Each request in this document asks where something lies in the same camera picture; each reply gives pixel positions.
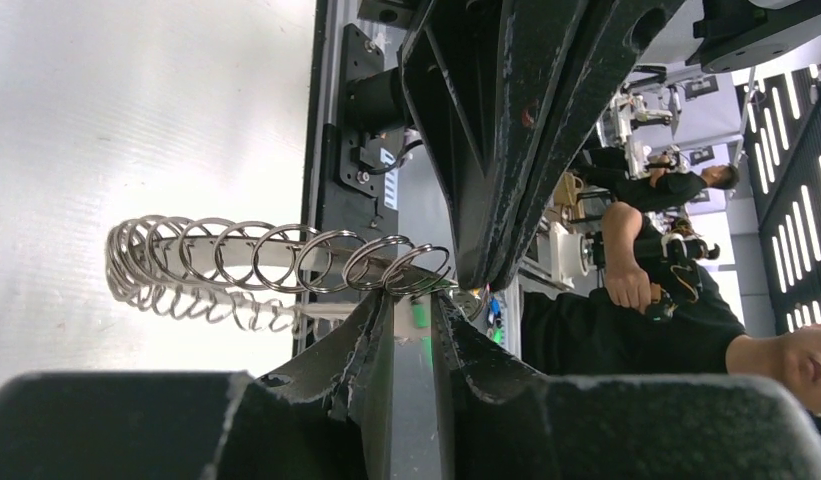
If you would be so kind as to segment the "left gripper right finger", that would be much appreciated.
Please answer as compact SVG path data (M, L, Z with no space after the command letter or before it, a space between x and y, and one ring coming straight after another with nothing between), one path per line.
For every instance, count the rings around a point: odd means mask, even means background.
M550 377L442 293L431 335L446 479L821 479L821 437L772 381Z

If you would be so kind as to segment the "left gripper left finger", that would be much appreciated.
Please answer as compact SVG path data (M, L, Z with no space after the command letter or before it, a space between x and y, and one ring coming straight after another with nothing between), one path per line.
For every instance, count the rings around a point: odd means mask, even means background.
M389 294L274 371L40 372L0 388L0 479L376 479Z

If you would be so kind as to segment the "person forearm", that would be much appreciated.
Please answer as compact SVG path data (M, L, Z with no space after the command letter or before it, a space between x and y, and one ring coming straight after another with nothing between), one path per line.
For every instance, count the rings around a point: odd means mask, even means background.
M615 305L644 313L652 303L651 284L634 252L642 214L627 203L616 202L606 209L601 226L609 297Z

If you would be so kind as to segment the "metal disc with key rings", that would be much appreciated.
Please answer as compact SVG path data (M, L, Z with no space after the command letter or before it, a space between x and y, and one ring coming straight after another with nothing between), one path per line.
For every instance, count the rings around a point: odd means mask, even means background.
M472 319L487 289L464 290L447 248L400 234L365 239L350 230L222 218L146 215L113 227L105 243L112 297L176 321L225 321L245 332L343 321L372 291L413 304L441 293Z

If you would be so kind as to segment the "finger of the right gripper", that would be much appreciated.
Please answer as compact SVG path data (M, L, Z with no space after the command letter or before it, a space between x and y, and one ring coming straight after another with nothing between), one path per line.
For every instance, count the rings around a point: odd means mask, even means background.
M516 178L495 187L489 286L516 276L560 176L614 93L681 7L679 1L518 1L505 30L503 105L497 133L521 140L502 156Z
M425 1L401 50L403 93L445 195L466 289L490 288L490 210L503 198L494 189L517 176L502 156L527 150L497 133L507 114L505 30L516 2Z

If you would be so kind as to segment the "green plastic key tag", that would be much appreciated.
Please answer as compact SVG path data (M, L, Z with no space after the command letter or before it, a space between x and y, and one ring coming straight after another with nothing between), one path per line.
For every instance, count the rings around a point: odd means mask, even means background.
M411 313L413 326L417 330L427 330L431 326L431 308L428 296L413 297L411 299Z

